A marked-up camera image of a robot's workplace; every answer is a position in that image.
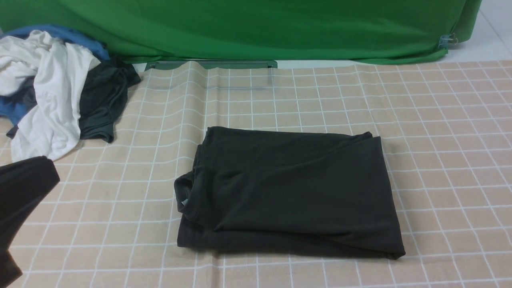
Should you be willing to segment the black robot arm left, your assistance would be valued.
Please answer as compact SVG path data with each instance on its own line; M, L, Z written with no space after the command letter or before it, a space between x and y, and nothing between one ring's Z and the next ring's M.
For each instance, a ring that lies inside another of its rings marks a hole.
M22 272L8 249L23 223L60 182L54 162L33 157L0 168L0 285L8 287Z

